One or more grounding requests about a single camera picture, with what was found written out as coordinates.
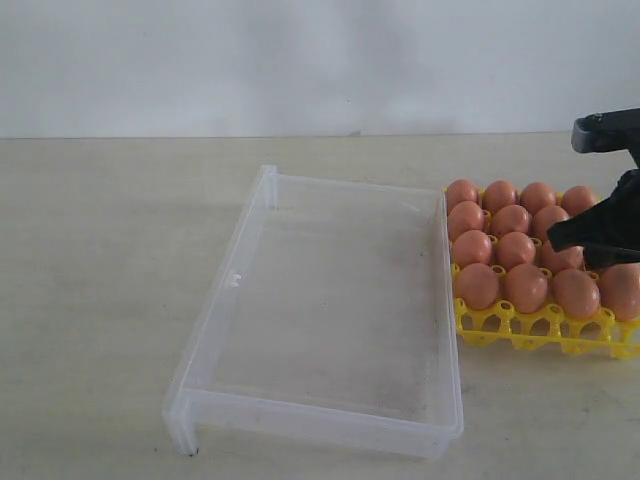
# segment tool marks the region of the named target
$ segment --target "transparent plastic box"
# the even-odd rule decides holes
[[[435,458],[462,433],[442,192],[262,167],[165,400],[196,425]]]

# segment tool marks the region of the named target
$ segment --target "plastic egg tray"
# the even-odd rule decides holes
[[[485,211],[485,232],[491,214]],[[489,236],[495,244],[497,239]],[[542,242],[532,238],[539,250]],[[501,265],[493,265],[493,270],[501,279],[506,275]],[[451,265],[452,279],[455,281],[460,267]],[[552,279],[552,273],[546,268],[541,271]],[[599,276],[588,272],[594,279]],[[456,331],[466,343],[486,347],[498,339],[509,340],[519,350],[535,350],[547,344],[559,344],[563,353],[581,355],[593,350],[608,351],[613,358],[631,358],[640,355],[640,342],[634,340],[636,330],[640,332],[640,318],[621,322],[608,308],[599,308],[587,319],[569,317],[549,296],[545,305],[537,312],[524,314],[517,312],[513,304],[505,299],[498,301],[486,310],[472,310],[462,298],[454,299]]]

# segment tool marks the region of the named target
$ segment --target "brown egg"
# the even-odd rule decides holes
[[[491,234],[502,238],[509,232],[528,233],[531,215],[520,205],[508,205],[495,214],[491,220]]]
[[[533,313],[547,300],[549,280],[530,263],[513,267],[504,278],[504,296],[520,313]]]
[[[460,235],[469,230],[482,230],[484,213],[477,203],[461,202],[451,210],[447,218],[449,240],[455,242]]]
[[[498,180],[487,187],[482,201],[484,208],[495,215],[501,208],[518,203],[518,191],[513,183]]]
[[[453,263],[464,268],[471,263],[491,261],[491,239],[480,230],[469,230],[458,237],[451,247]]]
[[[496,245],[496,260],[509,271],[521,263],[533,263],[536,246],[525,233],[509,232]]]
[[[602,306],[610,309],[616,320],[627,322],[640,316],[640,265],[614,265],[607,268],[598,282]]]
[[[589,187],[578,185],[572,187],[562,196],[560,206],[564,208],[569,215],[575,217],[585,210],[590,209],[598,203],[598,196]]]
[[[554,223],[563,222],[565,220],[569,220],[569,214],[565,212],[562,207],[549,205],[548,207],[540,209],[540,211],[533,217],[531,231],[535,237],[546,242],[549,239],[549,237],[547,237],[547,230],[549,230],[549,227]]]
[[[540,247],[540,265],[549,269],[554,275],[569,268],[581,268],[584,264],[582,247],[571,247],[560,252],[553,250],[548,240]]]
[[[575,319],[591,317],[600,307],[600,291],[582,270],[562,270],[552,282],[553,296],[565,313]]]
[[[530,183],[520,194],[520,205],[526,208],[531,215],[535,215],[548,205],[555,204],[556,192],[546,183]]]
[[[447,213],[451,213],[453,207],[462,202],[478,203],[478,188],[470,182],[461,178],[447,187]]]
[[[472,263],[457,275],[454,292],[456,298],[462,298],[472,310],[484,310],[498,298],[498,275],[484,263]]]

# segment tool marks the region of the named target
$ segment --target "beige table surface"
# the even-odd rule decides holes
[[[443,458],[206,429],[174,453],[164,394],[251,182],[591,184],[623,153],[568,134],[0,141],[0,478],[631,479],[638,362],[459,342],[465,431]]]

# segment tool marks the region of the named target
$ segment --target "white wall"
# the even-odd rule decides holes
[[[638,0],[1,0],[0,136],[566,130],[640,104]]]

